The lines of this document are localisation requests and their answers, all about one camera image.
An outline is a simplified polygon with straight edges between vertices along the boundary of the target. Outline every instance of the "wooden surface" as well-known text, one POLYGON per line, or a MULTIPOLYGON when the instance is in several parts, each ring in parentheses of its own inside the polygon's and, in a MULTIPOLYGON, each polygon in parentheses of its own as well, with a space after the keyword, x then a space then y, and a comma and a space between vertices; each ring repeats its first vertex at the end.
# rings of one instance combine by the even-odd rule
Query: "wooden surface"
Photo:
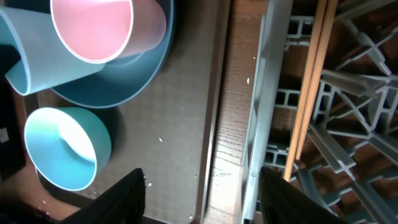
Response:
POLYGON ((317 12, 315 14, 315 20, 311 32, 311 41, 308 47, 307 61, 305 62, 303 82, 300 89, 300 98, 298 99, 298 106, 293 126, 292 139, 290 140, 289 155, 287 156, 286 168, 284 172, 284 179, 286 181, 289 181, 292 175, 293 163, 296 156, 297 143, 299 142, 301 125, 303 121, 302 117, 304 115, 304 109, 307 104, 308 89, 312 78, 312 71, 315 62, 315 56, 317 54, 319 38, 321 35, 323 18, 325 16, 326 4, 327 4, 326 0, 318 1, 317 12))
POLYGON ((265 6, 263 1, 233 1, 205 223, 236 223, 239 220, 240 162, 250 112, 261 15, 265 6))

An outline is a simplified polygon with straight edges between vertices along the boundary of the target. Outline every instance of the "cup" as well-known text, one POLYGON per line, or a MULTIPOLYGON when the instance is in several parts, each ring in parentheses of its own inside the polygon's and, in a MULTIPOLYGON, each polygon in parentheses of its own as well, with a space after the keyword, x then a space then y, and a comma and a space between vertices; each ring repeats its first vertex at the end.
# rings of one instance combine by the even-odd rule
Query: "cup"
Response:
POLYGON ((63 44, 89 63, 153 49, 167 27, 156 0, 51 0, 50 8, 63 44))
POLYGON ((6 73, 11 86, 26 96, 96 73, 93 65, 74 57, 57 37, 51 15, 0 7, 0 49, 14 47, 21 58, 6 73))
POLYGON ((64 190, 83 190, 106 165, 111 138, 83 108, 40 108, 25 124, 25 144, 37 170, 64 190))

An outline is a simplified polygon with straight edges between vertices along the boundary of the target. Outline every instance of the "teal bowl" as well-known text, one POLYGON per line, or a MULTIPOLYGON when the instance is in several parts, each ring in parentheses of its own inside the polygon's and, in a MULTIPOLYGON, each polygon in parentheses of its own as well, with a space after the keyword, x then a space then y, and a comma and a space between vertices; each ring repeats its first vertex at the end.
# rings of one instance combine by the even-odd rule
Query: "teal bowl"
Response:
POLYGON ((157 0, 167 21, 163 41, 154 49, 108 62, 101 71, 52 90, 87 108, 119 106, 138 95, 160 71, 169 54, 175 28, 175 0, 157 0))
POLYGON ((40 108, 25 124, 25 144, 37 170, 70 191, 90 186, 111 155, 102 121, 83 108, 40 108))

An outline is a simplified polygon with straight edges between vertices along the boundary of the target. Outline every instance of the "light blue cup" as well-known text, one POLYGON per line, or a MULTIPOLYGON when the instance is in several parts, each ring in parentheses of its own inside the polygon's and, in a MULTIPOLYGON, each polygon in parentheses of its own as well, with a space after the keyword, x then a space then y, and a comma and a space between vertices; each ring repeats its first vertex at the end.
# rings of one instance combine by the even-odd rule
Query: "light blue cup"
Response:
POLYGON ((91 75, 104 67, 73 56, 58 38, 51 15, 41 12, 0 7, 0 45, 13 46, 21 56, 6 78, 23 96, 91 75))
POLYGON ((25 124, 25 144, 37 170, 64 190, 83 190, 111 155, 102 121, 82 108, 40 108, 25 124))

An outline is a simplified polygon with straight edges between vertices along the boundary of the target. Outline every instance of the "chopstick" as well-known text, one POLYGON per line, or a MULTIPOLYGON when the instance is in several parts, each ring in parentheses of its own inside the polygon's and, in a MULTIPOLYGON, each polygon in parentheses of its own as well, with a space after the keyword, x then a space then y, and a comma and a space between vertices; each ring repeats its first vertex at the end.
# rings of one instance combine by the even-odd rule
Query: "chopstick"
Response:
POLYGON ((301 152, 303 151, 304 140, 307 135, 313 105, 315 103, 315 99, 317 98, 319 81, 322 74, 323 63, 325 62, 326 51, 328 50, 331 28, 333 27, 333 21, 335 20, 337 4, 338 0, 328 1, 328 7, 326 9, 325 20, 323 21, 322 33, 318 46, 317 59, 315 60, 311 85, 308 91, 307 106, 305 107, 303 125, 301 127, 300 138, 298 140, 296 159, 300 159, 301 152))
POLYGON ((306 115, 305 109, 308 106, 308 102, 309 102, 307 100, 307 98, 308 98, 308 94, 310 93, 310 85, 312 84, 312 80, 313 80, 313 78, 312 78, 313 68, 314 68, 314 63, 316 63, 315 58, 318 57, 318 45, 320 45, 320 42, 322 41, 321 35, 325 32, 324 26, 323 26, 324 18, 325 18, 325 22, 330 23, 330 16, 325 17, 326 4, 329 3, 328 10, 331 11, 330 3, 332 1, 331 0, 329 0, 329 2, 327 0, 319 0, 318 1, 317 11, 315 13, 315 20, 314 20, 314 24, 313 24, 313 28, 312 28, 312 32, 311 32, 310 46, 308 48, 307 62, 305 64, 303 82, 302 82, 302 86, 301 86, 301 90, 300 90, 300 98, 298 99, 296 119, 294 121, 292 139, 290 140, 289 154, 287 156, 286 168, 285 168, 285 172, 284 172, 284 179, 286 181, 289 181, 290 177, 292 175, 292 169, 293 169, 294 159, 296 157, 297 145, 298 145, 300 137, 302 135, 301 132, 302 132, 302 126, 303 126, 303 117, 306 115))

